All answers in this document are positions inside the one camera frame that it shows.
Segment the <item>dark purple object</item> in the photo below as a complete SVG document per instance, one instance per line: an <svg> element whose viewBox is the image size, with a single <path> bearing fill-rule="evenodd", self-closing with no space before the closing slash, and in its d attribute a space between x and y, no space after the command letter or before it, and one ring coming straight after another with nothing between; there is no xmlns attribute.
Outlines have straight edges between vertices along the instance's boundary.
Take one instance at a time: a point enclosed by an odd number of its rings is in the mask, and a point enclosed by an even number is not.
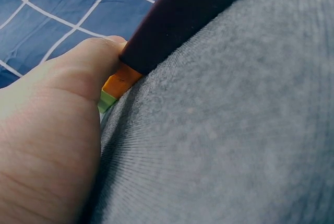
<svg viewBox="0 0 334 224"><path fill-rule="evenodd" d="M148 74L235 0L158 0L129 40L121 61Z"/></svg>

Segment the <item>finger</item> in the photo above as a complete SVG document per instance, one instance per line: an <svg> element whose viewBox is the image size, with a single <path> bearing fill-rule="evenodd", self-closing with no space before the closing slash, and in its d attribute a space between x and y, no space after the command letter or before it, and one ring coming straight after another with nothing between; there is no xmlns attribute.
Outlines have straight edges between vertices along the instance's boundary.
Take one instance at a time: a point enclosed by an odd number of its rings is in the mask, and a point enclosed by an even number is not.
<svg viewBox="0 0 334 224"><path fill-rule="evenodd" d="M13 88L56 88L98 101L102 86L117 71L118 57L125 44L118 36L86 39L60 57L34 68L12 84Z"/></svg>
<svg viewBox="0 0 334 224"><path fill-rule="evenodd" d="M118 57L124 43L126 41L118 36L87 39L60 56L59 64L85 70L101 89L106 80L117 71Z"/></svg>

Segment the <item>green cap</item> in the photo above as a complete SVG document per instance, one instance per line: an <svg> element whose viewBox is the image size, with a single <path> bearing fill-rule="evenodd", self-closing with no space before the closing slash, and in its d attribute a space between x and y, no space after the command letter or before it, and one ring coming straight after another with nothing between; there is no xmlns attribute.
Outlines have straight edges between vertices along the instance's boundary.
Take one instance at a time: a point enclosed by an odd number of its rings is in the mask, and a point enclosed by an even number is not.
<svg viewBox="0 0 334 224"><path fill-rule="evenodd" d="M108 108L111 107L116 101L116 98L101 90L101 97L98 103L100 113L106 112L106 110L108 110Z"/></svg>

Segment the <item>gray knit fabric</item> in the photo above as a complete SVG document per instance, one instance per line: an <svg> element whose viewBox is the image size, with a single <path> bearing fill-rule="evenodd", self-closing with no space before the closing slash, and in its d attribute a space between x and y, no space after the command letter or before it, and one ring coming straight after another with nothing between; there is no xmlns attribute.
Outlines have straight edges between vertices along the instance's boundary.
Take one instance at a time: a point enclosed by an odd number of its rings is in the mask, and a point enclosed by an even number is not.
<svg viewBox="0 0 334 224"><path fill-rule="evenodd" d="M334 223L333 82L334 0L236 2L109 112L90 223Z"/></svg>

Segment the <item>skin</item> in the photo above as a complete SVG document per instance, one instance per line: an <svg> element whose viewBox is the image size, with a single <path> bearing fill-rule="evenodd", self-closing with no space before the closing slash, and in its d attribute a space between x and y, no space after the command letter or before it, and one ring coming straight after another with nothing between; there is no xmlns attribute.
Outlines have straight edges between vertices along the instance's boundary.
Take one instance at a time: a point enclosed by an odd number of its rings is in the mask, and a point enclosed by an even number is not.
<svg viewBox="0 0 334 224"><path fill-rule="evenodd" d="M100 159L97 103L121 37L88 39L0 89L0 223L75 223Z"/></svg>

